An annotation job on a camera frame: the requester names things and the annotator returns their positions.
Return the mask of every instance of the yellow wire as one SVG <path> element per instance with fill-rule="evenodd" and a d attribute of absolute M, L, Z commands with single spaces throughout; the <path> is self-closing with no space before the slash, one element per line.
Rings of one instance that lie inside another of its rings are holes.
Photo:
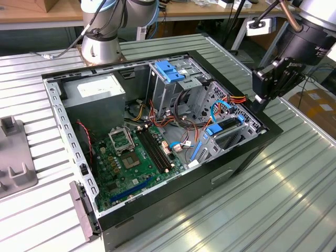
<path fill-rule="evenodd" d="M 143 109 L 144 107 L 146 107 L 146 106 L 143 105 L 143 104 L 140 106 L 140 111 L 139 111 L 138 116 L 137 116 L 136 118 L 132 119 L 132 121 L 136 122 L 136 121 L 139 121 L 139 120 L 140 120 L 140 118 L 141 118 L 141 116 L 142 116 L 142 109 Z"/>

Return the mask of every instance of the aluminum profile table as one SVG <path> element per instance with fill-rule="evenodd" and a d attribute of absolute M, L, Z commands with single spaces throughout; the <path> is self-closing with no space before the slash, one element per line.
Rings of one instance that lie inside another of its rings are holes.
<path fill-rule="evenodd" d="M 253 96 L 250 71 L 202 35 L 121 47 L 128 59 L 195 49 Z M 0 117 L 24 122 L 39 178 L 36 186 L 0 199 L 0 251 L 103 251 L 99 239 L 85 243 L 68 193 L 76 177 L 40 77 L 83 66 L 75 49 L 56 60 L 0 58 Z M 292 109 L 280 99 L 269 104 L 265 113 L 284 133 L 245 172 L 117 251 L 330 252 L 336 245 L 336 148 Z"/>

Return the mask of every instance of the sticker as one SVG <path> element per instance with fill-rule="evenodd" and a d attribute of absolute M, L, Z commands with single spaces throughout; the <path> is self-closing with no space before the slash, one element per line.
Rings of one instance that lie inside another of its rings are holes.
<path fill-rule="evenodd" d="M 313 99 L 313 100 L 319 100 L 321 99 L 321 97 L 319 97 L 319 95 L 317 93 L 310 93 L 309 96 Z"/>
<path fill-rule="evenodd" d="M 105 92 L 110 92 L 111 96 L 123 93 L 121 86 L 112 76 L 107 76 L 104 79 L 79 84 L 77 89 L 83 98 Z"/>
<path fill-rule="evenodd" d="M 179 74 L 180 74 L 180 75 L 184 75 L 184 74 L 187 74 L 187 73 L 188 73 L 188 72 L 187 72 L 186 70 L 184 70 L 184 69 L 179 71 Z"/>
<path fill-rule="evenodd" d="M 330 107 L 328 104 L 320 104 L 320 106 L 321 106 L 325 111 L 333 111 L 332 107 Z"/>

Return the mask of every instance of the green circuit board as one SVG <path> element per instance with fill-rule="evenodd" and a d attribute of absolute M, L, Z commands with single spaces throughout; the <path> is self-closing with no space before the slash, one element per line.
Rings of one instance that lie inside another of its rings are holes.
<path fill-rule="evenodd" d="M 161 133 L 155 126 L 149 129 L 151 135 L 157 138 L 157 145 L 161 150 L 161 141 L 164 141 Z M 167 160 L 174 164 L 169 172 L 160 173 L 152 159 L 149 157 L 144 145 L 136 135 L 136 131 L 130 131 L 131 139 L 134 143 L 134 151 L 126 151 L 117 155 L 112 141 L 106 138 L 92 145 L 96 159 L 96 176 L 95 180 L 99 188 L 99 195 L 96 198 L 98 210 L 105 211 L 120 202 L 134 197 L 142 191 L 151 188 L 162 181 L 168 180 L 173 176 L 184 171 L 183 164 L 179 159 L 171 154 Z M 112 137 L 116 146 L 125 145 L 125 138 L 117 135 Z M 145 184 L 145 187 L 132 192 L 131 195 L 125 196 L 117 201 L 112 201 L 114 196 L 120 195 L 126 190 L 137 188 Z"/>

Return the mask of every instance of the motherboard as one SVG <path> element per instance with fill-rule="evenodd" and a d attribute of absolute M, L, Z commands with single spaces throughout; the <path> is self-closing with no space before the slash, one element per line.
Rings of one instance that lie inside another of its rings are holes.
<path fill-rule="evenodd" d="M 146 189 L 184 171 L 183 164 L 165 144 L 156 126 L 133 131 L 120 128 L 93 144 L 100 212 L 137 198 Z"/>

